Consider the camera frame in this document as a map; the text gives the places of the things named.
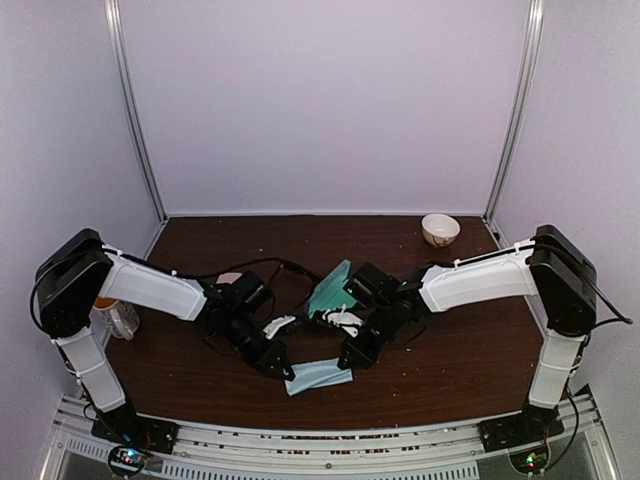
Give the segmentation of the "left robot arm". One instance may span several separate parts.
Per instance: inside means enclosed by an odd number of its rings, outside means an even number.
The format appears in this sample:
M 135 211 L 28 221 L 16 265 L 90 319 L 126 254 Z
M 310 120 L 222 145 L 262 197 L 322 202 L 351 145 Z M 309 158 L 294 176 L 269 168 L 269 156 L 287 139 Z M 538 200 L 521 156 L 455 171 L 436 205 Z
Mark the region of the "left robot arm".
M 134 336 L 135 306 L 200 322 L 229 341 L 253 369 L 291 381 L 295 373 L 285 345 L 252 320 L 270 296 L 251 271 L 184 276 L 127 255 L 84 229 L 38 267 L 29 308 L 36 326 L 69 361 L 98 419 L 121 443 L 133 444 L 144 424 L 96 341 L 91 314 L 105 315 L 126 340 Z

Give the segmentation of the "light blue cloth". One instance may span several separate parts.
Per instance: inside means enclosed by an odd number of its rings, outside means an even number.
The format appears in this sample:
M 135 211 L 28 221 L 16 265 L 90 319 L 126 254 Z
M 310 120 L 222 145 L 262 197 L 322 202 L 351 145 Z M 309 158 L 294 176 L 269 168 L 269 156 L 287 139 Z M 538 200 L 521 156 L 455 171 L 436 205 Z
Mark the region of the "light blue cloth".
M 296 396 L 307 390 L 331 387 L 353 381 L 351 369 L 341 369 L 338 358 L 294 364 L 295 377 L 285 381 L 288 396 Z

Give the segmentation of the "pink glasses case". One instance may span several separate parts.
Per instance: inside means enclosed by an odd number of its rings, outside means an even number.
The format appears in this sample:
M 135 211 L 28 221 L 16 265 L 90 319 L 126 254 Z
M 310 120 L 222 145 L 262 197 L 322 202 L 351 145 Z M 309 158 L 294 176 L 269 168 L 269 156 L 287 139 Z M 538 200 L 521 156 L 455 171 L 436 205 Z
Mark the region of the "pink glasses case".
M 216 285 L 231 285 L 242 276 L 240 272 L 226 272 L 220 274 L 216 281 Z

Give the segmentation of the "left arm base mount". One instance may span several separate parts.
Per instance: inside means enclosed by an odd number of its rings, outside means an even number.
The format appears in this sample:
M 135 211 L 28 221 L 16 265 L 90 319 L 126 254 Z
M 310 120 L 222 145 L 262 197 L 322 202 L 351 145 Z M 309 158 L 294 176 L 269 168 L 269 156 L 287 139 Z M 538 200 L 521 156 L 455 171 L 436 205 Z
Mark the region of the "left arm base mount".
M 96 420 L 91 434 L 113 443 L 107 453 L 107 466 L 117 477 L 130 479 L 159 471 L 163 463 L 161 456 L 173 453 L 178 431 L 175 422 L 143 418 L 129 433 L 122 434 Z

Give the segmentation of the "dark sunglasses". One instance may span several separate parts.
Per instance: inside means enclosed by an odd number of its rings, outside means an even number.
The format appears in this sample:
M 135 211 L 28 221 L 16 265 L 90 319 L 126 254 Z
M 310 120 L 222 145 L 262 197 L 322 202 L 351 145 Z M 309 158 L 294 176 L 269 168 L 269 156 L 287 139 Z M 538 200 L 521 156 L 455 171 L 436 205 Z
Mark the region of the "dark sunglasses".
M 267 285 L 271 287 L 275 283 L 278 276 L 284 273 L 285 271 L 296 274 L 296 275 L 301 275 L 309 279 L 314 287 L 316 287 L 322 280 L 322 277 L 319 274 L 304 267 L 303 265 L 290 260 L 281 259 L 278 263 L 278 266 L 274 269 L 271 276 L 269 277 L 269 280 L 267 281 Z

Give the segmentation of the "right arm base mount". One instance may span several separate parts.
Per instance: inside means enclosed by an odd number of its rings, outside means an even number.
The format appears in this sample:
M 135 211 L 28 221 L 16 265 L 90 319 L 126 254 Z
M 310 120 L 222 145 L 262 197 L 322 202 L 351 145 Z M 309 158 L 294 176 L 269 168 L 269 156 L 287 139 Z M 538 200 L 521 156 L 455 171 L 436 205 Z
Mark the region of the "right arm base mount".
M 507 450 L 509 462 L 519 474 L 534 476 L 551 464 L 549 440 L 565 431 L 561 420 L 526 419 L 515 414 L 478 424 L 486 453 Z

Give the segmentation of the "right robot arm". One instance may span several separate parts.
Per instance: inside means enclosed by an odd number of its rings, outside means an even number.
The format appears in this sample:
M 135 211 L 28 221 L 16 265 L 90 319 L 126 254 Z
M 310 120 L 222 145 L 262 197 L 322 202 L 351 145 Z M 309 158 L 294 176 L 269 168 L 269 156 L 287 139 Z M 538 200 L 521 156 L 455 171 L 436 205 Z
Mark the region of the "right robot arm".
M 358 333 L 343 342 L 338 366 L 372 367 L 401 328 L 428 314 L 537 296 L 547 334 L 523 410 L 512 423 L 519 440 L 533 441 L 555 421 L 570 372 L 596 325 L 596 279 L 593 264 L 552 225 L 510 248 L 417 267 L 403 281 L 365 263 L 344 289 L 370 313 Z

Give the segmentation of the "grey-blue glasses case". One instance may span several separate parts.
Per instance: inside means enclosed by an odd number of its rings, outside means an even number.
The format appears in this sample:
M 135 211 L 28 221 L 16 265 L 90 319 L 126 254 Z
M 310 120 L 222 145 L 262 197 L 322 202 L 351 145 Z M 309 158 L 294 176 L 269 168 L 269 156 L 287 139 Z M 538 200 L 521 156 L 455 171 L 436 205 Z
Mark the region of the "grey-blue glasses case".
M 357 300 L 345 289 L 351 270 L 352 262 L 343 260 L 314 288 L 307 301 L 305 313 L 312 318 L 316 312 L 326 312 L 354 307 Z

